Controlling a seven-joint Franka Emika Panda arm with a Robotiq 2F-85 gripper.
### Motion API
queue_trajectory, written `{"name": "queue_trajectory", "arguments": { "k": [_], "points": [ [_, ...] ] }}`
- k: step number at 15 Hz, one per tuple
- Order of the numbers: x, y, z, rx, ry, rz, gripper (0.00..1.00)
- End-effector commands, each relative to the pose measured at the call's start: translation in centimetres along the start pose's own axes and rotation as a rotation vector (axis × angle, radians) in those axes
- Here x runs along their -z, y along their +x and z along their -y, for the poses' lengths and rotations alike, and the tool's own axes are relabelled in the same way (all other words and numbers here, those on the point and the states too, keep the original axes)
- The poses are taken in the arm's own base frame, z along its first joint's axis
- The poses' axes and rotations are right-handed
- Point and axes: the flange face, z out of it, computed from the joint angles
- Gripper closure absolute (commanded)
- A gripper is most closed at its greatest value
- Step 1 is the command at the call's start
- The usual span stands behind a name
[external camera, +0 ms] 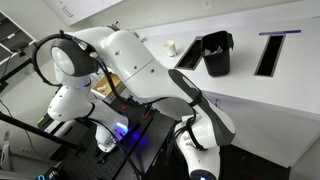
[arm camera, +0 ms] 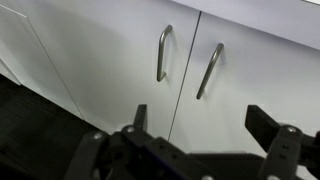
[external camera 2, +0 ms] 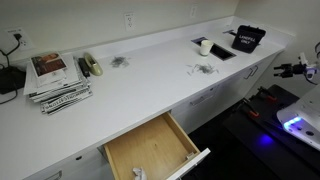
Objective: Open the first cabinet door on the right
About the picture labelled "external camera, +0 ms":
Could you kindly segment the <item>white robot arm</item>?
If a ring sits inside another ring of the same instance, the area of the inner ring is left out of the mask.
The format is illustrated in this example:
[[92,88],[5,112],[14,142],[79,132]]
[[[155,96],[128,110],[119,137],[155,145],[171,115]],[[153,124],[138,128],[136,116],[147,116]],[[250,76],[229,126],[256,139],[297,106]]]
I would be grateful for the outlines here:
[[103,101],[87,99],[90,75],[98,65],[106,65],[139,98],[178,98],[188,103],[193,113],[175,126],[174,141],[192,180],[218,180],[219,151],[233,141],[234,123],[184,74],[156,60],[135,35],[109,27],[60,34],[51,45],[51,57],[62,84],[48,108],[52,119],[93,119],[98,147],[111,151],[127,133],[129,121]]

